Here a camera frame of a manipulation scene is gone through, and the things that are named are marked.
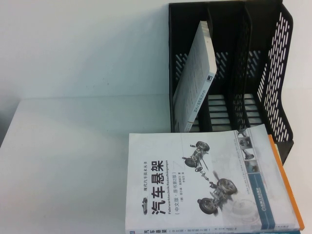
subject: black file organizer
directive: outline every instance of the black file organizer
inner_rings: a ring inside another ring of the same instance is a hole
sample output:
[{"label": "black file organizer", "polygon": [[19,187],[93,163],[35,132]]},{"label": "black file organizer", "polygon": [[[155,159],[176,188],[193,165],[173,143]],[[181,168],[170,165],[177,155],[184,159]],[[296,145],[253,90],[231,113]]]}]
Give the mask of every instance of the black file organizer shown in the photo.
[{"label": "black file organizer", "polygon": [[217,74],[197,115],[199,131],[264,123],[284,163],[293,146],[281,103],[293,20],[282,0],[169,4],[171,131],[173,95],[201,20],[212,36]]}]

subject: white book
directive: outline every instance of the white book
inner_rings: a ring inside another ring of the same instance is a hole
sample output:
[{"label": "white book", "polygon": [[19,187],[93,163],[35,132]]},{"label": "white book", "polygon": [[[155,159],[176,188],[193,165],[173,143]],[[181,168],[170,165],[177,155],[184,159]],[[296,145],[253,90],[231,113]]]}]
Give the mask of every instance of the white book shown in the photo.
[{"label": "white book", "polygon": [[303,228],[264,125],[217,133],[130,134],[126,234]]},{"label": "white book", "polygon": [[207,22],[201,21],[174,95],[177,132],[190,131],[216,70],[215,52]]}]

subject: car suspension illustration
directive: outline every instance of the car suspension illustration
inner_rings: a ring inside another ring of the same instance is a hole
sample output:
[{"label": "car suspension illustration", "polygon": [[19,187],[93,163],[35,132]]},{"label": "car suspension illustration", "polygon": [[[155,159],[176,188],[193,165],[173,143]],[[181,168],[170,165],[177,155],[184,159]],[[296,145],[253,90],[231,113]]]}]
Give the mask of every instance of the car suspension illustration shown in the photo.
[{"label": "car suspension illustration", "polygon": [[237,188],[234,183],[229,179],[219,179],[218,176],[214,173],[215,177],[217,178],[217,184],[209,181],[208,177],[206,177],[206,173],[203,170],[201,161],[205,164],[207,170],[208,167],[203,159],[203,156],[208,153],[210,147],[207,143],[199,141],[197,144],[190,145],[191,147],[195,147],[196,150],[192,154],[191,157],[186,158],[183,157],[185,160],[185,164],[189,167],[195,168],[196,172],[201,173],[201,176],[210,183],[210,188],[214,189],[213,192],[210,192],[212,198],[203,198],[198,199],[197,202],[199,204],[200,209],[205,214],[211,215],[217,212],[218,207],[221,206],[222,202],[225,202],[230,195],[237,192]]}]

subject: table surface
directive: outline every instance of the table surface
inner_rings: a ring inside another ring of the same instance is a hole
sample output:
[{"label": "table surface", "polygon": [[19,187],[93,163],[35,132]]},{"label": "table surface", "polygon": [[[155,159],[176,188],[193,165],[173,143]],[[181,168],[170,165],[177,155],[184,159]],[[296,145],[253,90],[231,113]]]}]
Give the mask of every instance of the table surface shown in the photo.
[{"label": "table surface", "polygon": [[[283,90],[284,165],[312,233],[312,90]],[[24,100],[0,148],[0,233],[124,233],[129,133],[170,132],[168,95]]]},{"label": "table surface", "polygon": [[312,233],[312,89],[285,89],[282,104],[293,131],[294,145],[284,164],[303,222],[301,234]]}]

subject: tire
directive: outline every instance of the tire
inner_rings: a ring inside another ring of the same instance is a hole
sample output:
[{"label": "tire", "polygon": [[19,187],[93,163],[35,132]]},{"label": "tire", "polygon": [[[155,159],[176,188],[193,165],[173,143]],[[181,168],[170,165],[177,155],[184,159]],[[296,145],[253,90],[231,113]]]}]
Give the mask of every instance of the tire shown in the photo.
[{"label": "tire", "polygon": [[211,198],[203,198],[197,201],[202,212],[211,215],[217,211],[217,207]]},{"label": "tire", "polygon": [[217,186],[221,187],[227,195],[232,195],[237,192],[237,187],[229,179],[220,179],[217,182]]},{"label": "tire", "polygon": [[194,162],[193,160],[191,160],[190,158],[187,158],[184,163],[188,166],[188,167],[197,167],[197,163]]},{"label": "tire", "polygon": [[201,170],[203,170],[203,167],[196,167],[195,169],[196,172],[201,172]]},{"label": "tire", "polygon": [[207,143],[205,143],[205,142],[202,142],[202,141],[198,141],[196,143],[196,147],[198,147],[202,151],[209,151],[210,150],[209,145]]}]

